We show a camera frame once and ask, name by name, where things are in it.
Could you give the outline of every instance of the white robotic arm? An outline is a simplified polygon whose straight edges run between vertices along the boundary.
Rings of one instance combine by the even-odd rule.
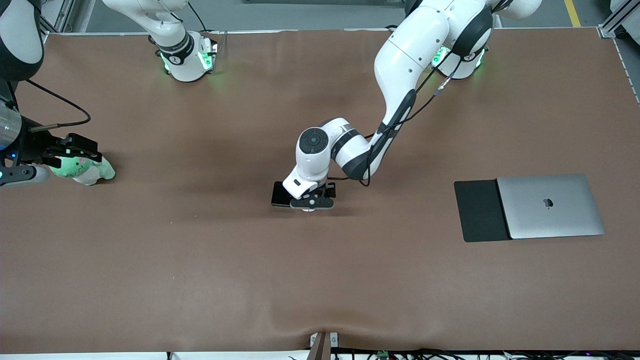
[[[384,43],[374,62],[374,73],[385,99],[386,112],[367,141],[346,119],[327,120],[300,135],[296,167],[282,185],[294,200],[291,207],[327,209],[319,202],[334,160],[349,179],[366,180],[377,171],[386,151],[415,104],[415,86],[441,47],[451,54],[439,67],[448,76],[471,75],[477,56],[492,31],[494,6],[509,6],[510,17],[533,13],[541,0],[425,0],[408,4],[408,16]]]
[[[102,1],[149,32],[167,72],[176,80],[195,81],[213,71],[217,44],[195,31],[186,31],[182,21],[173,15],[188,5],[187,0]]]

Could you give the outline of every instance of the green plush toy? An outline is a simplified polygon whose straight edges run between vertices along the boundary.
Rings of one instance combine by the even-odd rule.
[[[115,170],[105,157],[97,163],[87,158],[60,158],[60,168],[52,168],[51,171],[60,177],[71,177],[78,183],[93,185],[98,179],[111,180],[116,176]]]

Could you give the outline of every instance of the laptop lid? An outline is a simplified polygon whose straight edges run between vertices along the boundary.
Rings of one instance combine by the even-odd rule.
[[[584,174],[499,177],[497,181],[512,239],[604,234]]]

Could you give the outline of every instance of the silver cylinder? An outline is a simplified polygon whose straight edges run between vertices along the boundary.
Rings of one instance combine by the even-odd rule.
[[[11,145],[20,135],[22,117],[20,113],[7,108],[0,102],[0,151]]]

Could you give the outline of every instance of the table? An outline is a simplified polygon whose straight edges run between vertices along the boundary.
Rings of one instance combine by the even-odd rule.
[[[179,83],[146,37],[50,36],[34,80],[90,111],[74,131],[118,175],[2,190],[0,351],[291,350],[318,330],[358,348],[639,349],[640,107],[595,28],[497,30],[371,187],[339,183],[327,212],[269,205],[308,126],[377,128],[386,37],[229,35],[215,75]],[[40,122],[80,119],[17,96]],[[463,241],[454,181],[574,172],[605,236]]]

